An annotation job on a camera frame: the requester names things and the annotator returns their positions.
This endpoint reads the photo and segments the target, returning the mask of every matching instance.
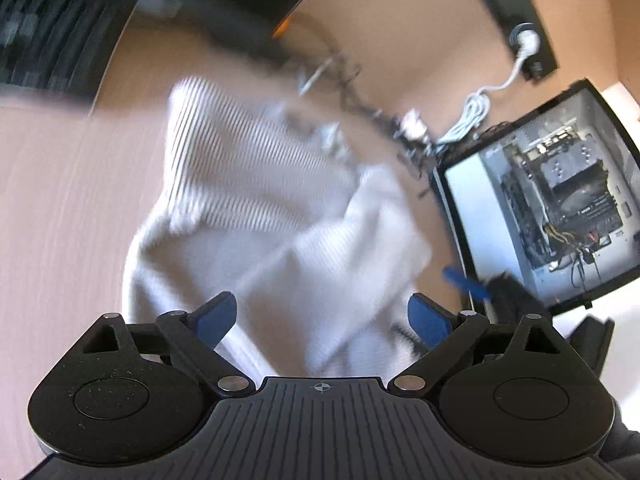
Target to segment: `black monitor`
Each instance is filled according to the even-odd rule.
[[[554,315],[640,276],[639,161],[588,80],[449,157],[434,180],[466,274],[510,272]]]

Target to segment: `striped cloth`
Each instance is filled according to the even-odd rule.
[[[170,97],[164,187],[127,256],[123,313],[151,322],[223,290],[216,351],[265,376],[381,376],[414,358],[406,326],[431,249],[394,174],[361,167],[336,124],[293,125],[191,78]]]

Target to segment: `desk surface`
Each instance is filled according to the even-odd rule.
[[[617,80],[607,0],[536,0],[561,69],[548,81],[517,82],[496,97],[491,123],[514,119],[590,76]],[[460,113],[467,93],[500,82],[512,60],[479,0],[306,0],[363,63],[362,89],[390,111],[419,106],[434,131]],[[434,256],[418,288],[456,308],[440,278],[454,260],[431,197],[396,161],[396,149],[365,122],[313,93],[211,50],[179,28],[131,27],[123,36],[94,113],[0,104],[0,478],[24,475],[42,457],[26,418],[31,392],[103,312],[119,310],[124,259],[161,189],[166,98],[187,75],[215,78],[256,99],[287,99],[309,118],[341,120],[356,154],[387,162],[408,190]]]

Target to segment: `white power plug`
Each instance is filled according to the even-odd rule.
[[[540,37],[535,30],[523,30],[518,33],[516,40],[520,49],[516,55],[516,62],[513,65],[511,75],[500,86],[483,86],[473,94],[469,94],[465,101],[465,108],[462,112],[460,120],[449,129],[449,131],[436,140],[433,144],[427,145],[425,153],[430,154],[435,150],[441,150],[444,144],[452,144],[460,142],[474,128],[478,128],[484,118],[489,114],[491,102],[489,101],[488,92],[497,92],[504,90],[511,85],[517,78],[524,62],[531,56],[537,54],[540,50]]]
[[[535,30],[523,30],[516,36],[516,41],[520,46],[517,57],[527,59],[540,50],[540,36]]]

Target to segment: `black cable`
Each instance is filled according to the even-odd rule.
[[[572,258],[569,260],[568,263],[564,264],[563,266],[559,265],[562,262],[562,260],[564,259],[565,256],[567,256],[567,253],[564,253],[564,254],[559,253],[559,255],[558,255],[557,259],[556,259],[556,262],[558,262],[558,267],[556,267],[553,270],[553,272],[558,272],[558,270],[565,270],[565,269],[568,269],[569,267],[571,267],[571,264],[574,262],[574,260]]]
[[[412,354],[415,359],[419,359],[420,357],[427,355],[429,353],[429,349],[423,344],[422,340],[413,336],[409,331],[398,323],[394,323],[391,326],[391,330],[393,330],[396,334],[398,334],[402,339],[407,341],[412,347]]]
[[[398,159],[398,162],[407,167],[409,174],[415,180],[422,180],[422,168],[414,164],[414,162],[410,158],[407,158],[402,153],[398,153],[396,155],[396,158]]]
[[[349,58],[342,54],[342,49],[335,36],[313,16],[304,12],[294,12],[291,15],[291,23],[301,25],[315,35],[327,48],[332,62],[328,65],[323,75],[325,79],[337,85],[340,92],[340,107],[347,112],[363,114],[369,119],[382,120],[386,129],[389,118],[382,117],[382,110],[366,104],[354,86],[354,81],[362,73],[362,66],[354,64],[350,70]]]
[[[582,259],[580,256],[578,256],[578,274],[580,274],[580,281],[582,282],[582,289],[586,292],[587,291],[587,286],[584,283],[584,263],[582,262]]]
[[[596,266],[596,272],[598,273],[598,279],[600,280],[600,283],[602,283],[602,276],[600,275],[600,269],[598,268],[598,263],[595,259],[595,256],[593,258],[593,265]]]
[[[424,191],[421,191],[420,193],[418,193],[418,200],[422,200],[424,197],[426,197],[432,191],[433,191],[433,189],[431,189],[430,186],[427,189],[425,189]]]
[[[465,139],[461,140],[460,142],[444,144],[435,154],[437,165],[439,166],[445,159],[452,160],[453,158],[460,156],[461,154],[465,153],[466,150],[471,149],[478,142],[483,140],[485,137],[491,138],[493,134],[497,134],[502,129],[510,126],[510,124],[511,123],[509,121],[502,121],[500,123],[494,124],[493,126],[490,126],[482,132],[466,136]]]
[[[571,284],[573,285],[574,288],[580,288],[579,286],[575,285],[574,282],[574,270],[575,270],[575,264],[578,262],[578,259],[580,258],[580,256],[578,256],[576,254],[575,260],[574,262],[571,264]]]

